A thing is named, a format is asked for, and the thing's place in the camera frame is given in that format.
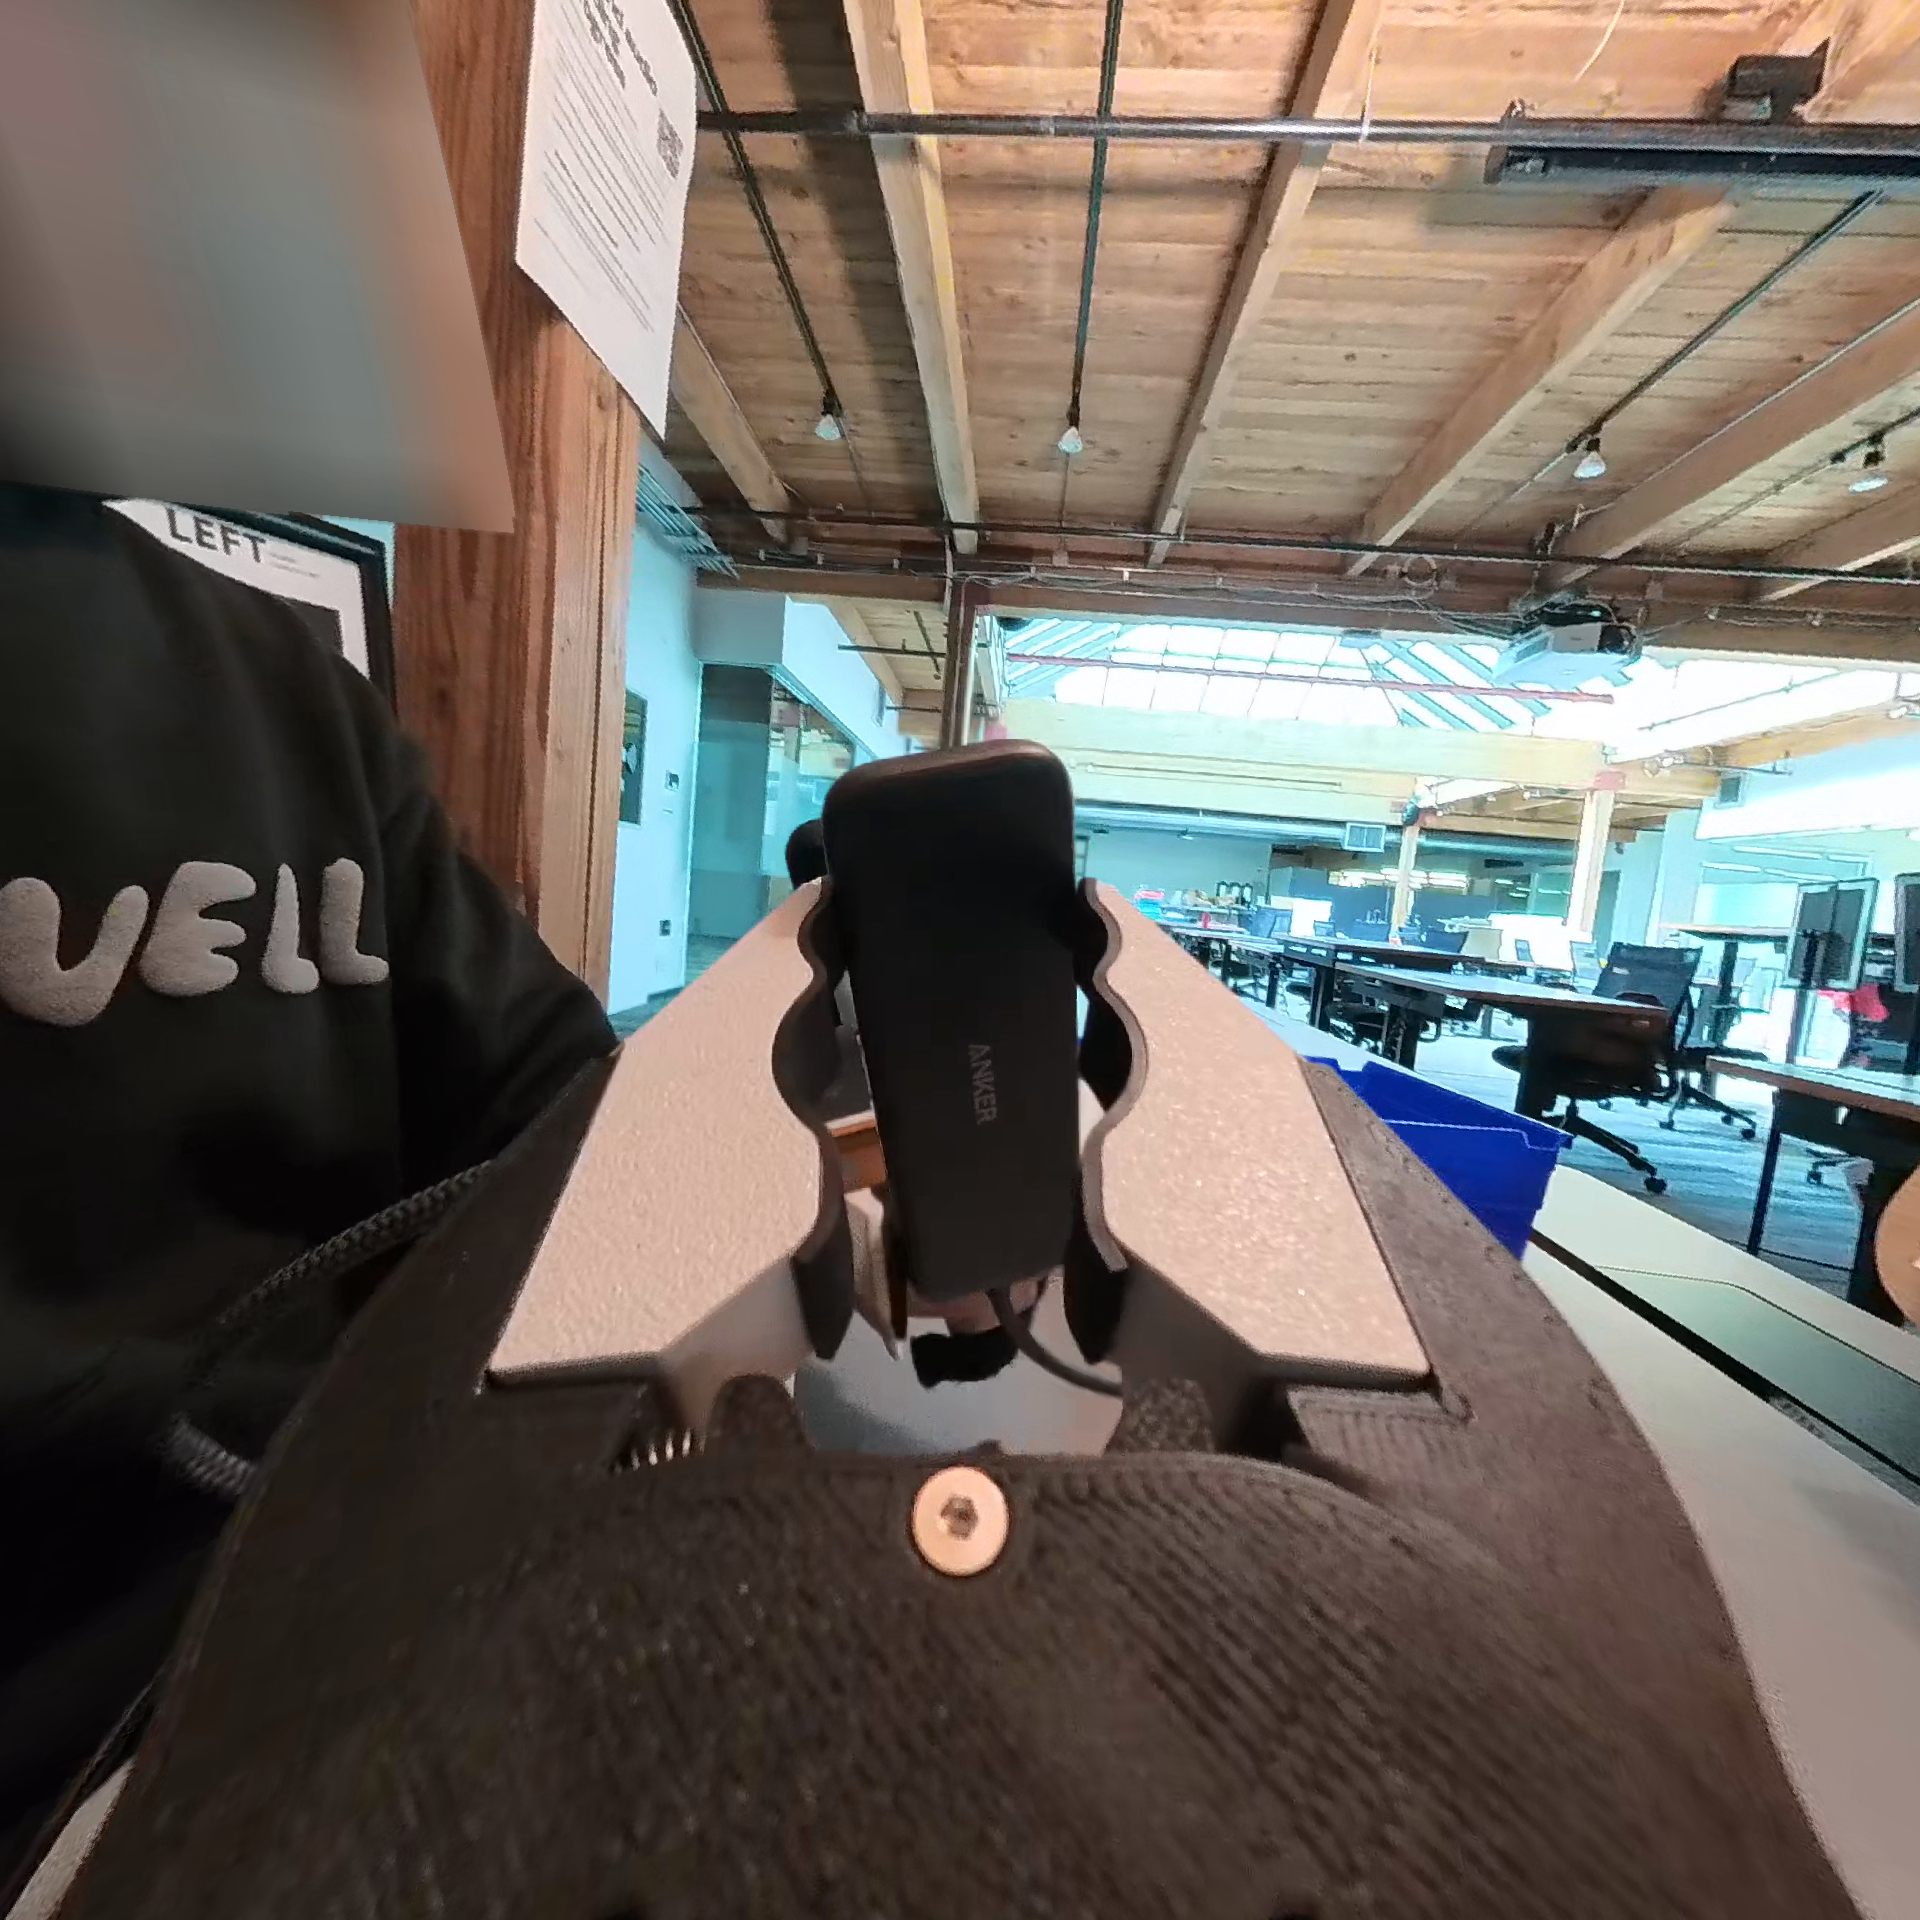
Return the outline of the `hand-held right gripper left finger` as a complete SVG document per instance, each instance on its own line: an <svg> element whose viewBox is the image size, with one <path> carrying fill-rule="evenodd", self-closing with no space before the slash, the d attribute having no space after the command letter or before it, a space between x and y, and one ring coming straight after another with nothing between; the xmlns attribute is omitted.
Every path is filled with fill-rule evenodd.
<svg viewBox="0 0 1920 1920"><path fill-rule="evenodd" d="M708 1425L731 1375L795 1375L853 1328L829 882L799 882L618 1045L488 1355L488 1382L655 1375Z"/></svg>

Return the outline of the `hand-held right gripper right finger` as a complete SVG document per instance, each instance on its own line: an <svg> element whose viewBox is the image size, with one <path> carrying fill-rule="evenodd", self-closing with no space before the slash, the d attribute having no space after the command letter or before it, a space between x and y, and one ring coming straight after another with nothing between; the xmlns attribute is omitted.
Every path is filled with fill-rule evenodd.
<svg viewBox="0 0 1920 1920"><path fill-rule="evenodd" d="M1305 1059L1111 882L1079 888L1065 1338L1120 1382L1428 1387L1428 1339Z"/></svg>

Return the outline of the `blue plastic bin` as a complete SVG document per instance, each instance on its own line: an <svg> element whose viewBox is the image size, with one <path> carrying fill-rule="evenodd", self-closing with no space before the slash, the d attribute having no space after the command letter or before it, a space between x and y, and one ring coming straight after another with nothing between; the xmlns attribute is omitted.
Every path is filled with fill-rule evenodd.
<svg viewBox="0 0 1920 1920"><path fill-rule="evenodd" d="M1305 1051L1305 1059L1329 1066L1480 1216L1480 1227L1505 1243L1505 1251L1526 1256L1530 1216L1567 1148L1560 1127L1391 1059L1337 1059L1329 1051Z"/></svg>

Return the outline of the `slim black usb hub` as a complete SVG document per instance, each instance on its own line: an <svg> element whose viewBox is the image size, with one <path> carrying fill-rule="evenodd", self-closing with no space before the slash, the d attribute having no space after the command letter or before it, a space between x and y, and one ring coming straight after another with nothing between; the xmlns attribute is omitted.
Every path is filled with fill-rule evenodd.
<svg viewBox="0 0 1920 1920"><path fill-rule="evenodd" d="M1026 742L877 755L829 787L824 855L905 1280L1038 1280L1079 1187L1065 772Z"/></svg>

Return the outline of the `wooden top desk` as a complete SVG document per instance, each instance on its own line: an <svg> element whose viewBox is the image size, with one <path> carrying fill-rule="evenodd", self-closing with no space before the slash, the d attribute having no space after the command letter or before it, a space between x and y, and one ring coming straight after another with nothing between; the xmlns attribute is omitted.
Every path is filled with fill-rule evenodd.
<svg viewBox="0 0 1920 1920"><path fill-rule="evenodd" d="M1406 964L1337 964L1351 997L1382 1009L1382 1059L1413 1066L1428 1024L1463 1009L1495 1009L1526 1017L1526 1059L1512 1115L1556 1115L1560 1103L1598 1096L1661 1096L1667 1094L1667 1024L1661 1004L1572 997L1487 973L1406 973Z"/></svg>
<svg viewBox="0 0 1920 1920"><path fill-rule="evenodd" d="M1763 1216L1775 1187L1783 1147L1817 1147L1839 1157L1865 1160L1863 1201L1863 1243L1852 1256L1874 1244L1879 1208L1920 1160L1920 1077L1906 1072L1852 1072L1852 1066L1803 1066L1803 1059L1755 1059L1755 1053L1713 1053L1713 1072L1747 1077L1769 1094L1769 1131L1760 1160L1760 1190L1747 1216L1747 1251L1763 1251Z"/></svg>

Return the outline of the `black office chair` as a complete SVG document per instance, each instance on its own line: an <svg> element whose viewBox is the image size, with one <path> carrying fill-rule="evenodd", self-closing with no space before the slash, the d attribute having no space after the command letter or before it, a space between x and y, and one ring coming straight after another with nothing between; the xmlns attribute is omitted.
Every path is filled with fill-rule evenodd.
<svg viewBox="0 0 1920 1920"><path fill-rule="evenodd" d="M1606 1131L1588 1110L1616 1096L1661 1103L1661 1127L1676 1127L1687 1096L1726 1110L1701 1088L1713 1051L1691 1045L1691 973L1701 946L1616 941L1598 992L1541 992L1530 1004L1512 1004L1526 1040L1495 1051L1495 1066L1512 1072L1512 1115L1610 1148L1651 1201L1667 1190L1656 1160Z"/></svg>

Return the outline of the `white paper notice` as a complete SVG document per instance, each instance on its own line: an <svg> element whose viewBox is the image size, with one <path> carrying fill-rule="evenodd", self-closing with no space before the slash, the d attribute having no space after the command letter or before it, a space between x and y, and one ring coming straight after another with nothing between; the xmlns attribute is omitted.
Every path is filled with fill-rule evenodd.
<svg viewBox="0 0 1920 1920"><path fill-rule="evenodd" d="M535 0L512 265L665 429L696 72L665 0Z"/></svg>

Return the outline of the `ceiling projector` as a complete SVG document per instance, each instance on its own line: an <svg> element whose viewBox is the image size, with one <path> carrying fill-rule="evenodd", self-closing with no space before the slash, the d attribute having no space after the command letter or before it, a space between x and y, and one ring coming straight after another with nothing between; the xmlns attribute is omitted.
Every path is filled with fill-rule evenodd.
<svg viewBox="0 0 1920 1920"><path fill-rule="evenodd" d="M1548 686L1572 693L1593 680L1620 686L1642 659L1642 632L1598 596L1556 596L1507 632L1490 659L1490 686Z"/></svg>

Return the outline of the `black monitor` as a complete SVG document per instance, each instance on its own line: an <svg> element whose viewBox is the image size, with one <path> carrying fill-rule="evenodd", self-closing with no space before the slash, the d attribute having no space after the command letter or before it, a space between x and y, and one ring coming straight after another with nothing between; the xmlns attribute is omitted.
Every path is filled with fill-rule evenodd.
<svg viewBox="0 0 1920 1920"><path fill-rule="evenodd" d="M1789 921L1789 986L1839 997L1863 992L1874 913L1879 878L1803 882Z"/></svg>

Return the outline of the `wooden post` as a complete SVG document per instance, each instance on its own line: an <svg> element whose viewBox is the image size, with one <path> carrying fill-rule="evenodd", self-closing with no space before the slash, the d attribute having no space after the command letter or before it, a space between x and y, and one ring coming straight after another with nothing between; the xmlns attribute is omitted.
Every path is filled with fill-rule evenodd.
<svg viewBox="0 0 1920 1920"><path fill-rule="evenodd" d="M512 265L528 0L416 0L512 528L396 545L401 723L459 848L606 997L627 600L644 422L581 329Z"/></svg>

